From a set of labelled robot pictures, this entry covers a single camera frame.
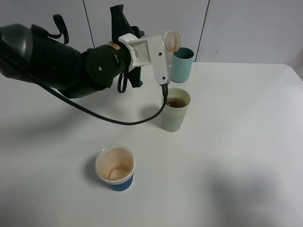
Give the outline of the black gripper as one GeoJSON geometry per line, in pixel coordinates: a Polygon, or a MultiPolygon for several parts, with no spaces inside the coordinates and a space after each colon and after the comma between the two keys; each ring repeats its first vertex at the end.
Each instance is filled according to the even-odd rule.
{"type": "MultiPolygon", "coordinates": [[[[112,41],[118,41],[120,36],[131,33],[137,38],[145,35],[138,26],[130,26],[123,14],[124,5],[110,7],[112,41]]],[[[109,42],[85,52],[85,69],[93,86],[97,90],[111,87],[114,78],[129,70],[131,55],[127,47],[118,42],[109,42]]],[[[128,74],[128,80],[133,88],[141,87],[141,67],[135,67],[128,74]]]]}

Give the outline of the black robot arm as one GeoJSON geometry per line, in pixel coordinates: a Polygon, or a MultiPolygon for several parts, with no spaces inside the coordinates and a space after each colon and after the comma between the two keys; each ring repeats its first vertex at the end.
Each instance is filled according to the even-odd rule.
{"type": "Polygon", "coordinates": [[[144,36],[137,26],[128,23],[123,8],[116,5],[110,9],[111,41],[85,52],[68,45],[68,30],[59,14],[53,16],[59,30],[57,35],[37,25],[1,27],[1,73],[25,82],[34,76],[67,98],[81,98],[111,87],[114,78],[125,74],[131,63],[128,49],[118,38],[125,34],[144,36]]]}

